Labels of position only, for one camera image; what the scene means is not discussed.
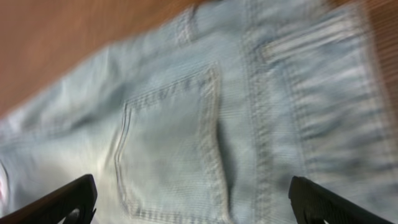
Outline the light blue denim shorts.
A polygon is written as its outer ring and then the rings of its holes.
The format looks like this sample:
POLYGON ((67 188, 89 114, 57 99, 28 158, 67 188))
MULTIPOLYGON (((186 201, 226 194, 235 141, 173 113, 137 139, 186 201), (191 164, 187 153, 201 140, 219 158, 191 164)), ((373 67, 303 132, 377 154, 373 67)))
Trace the light blue denim shorts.
POLYGON ((1 215, 91 174, 97 223, 294 223, 299 175, 396 222, 379 81, 358 3, 188 9, 1 120, 1 215))

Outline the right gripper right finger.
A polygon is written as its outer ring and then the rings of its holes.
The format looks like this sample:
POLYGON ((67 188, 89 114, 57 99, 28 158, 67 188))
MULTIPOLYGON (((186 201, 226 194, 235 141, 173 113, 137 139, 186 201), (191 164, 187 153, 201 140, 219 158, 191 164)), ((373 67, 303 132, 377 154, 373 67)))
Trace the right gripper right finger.
POLYGON ((392 224, 305 177, 292 177, 289 199, 298 224, 392 224))

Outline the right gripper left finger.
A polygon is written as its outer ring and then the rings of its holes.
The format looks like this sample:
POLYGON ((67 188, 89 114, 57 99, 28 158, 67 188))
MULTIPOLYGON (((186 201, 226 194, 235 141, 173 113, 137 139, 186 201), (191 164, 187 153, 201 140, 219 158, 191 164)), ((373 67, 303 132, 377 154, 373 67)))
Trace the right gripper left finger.
POLYGON ((90 224, 98 193, 86 174, 31 204, 1 218, 1 224, 90 224))

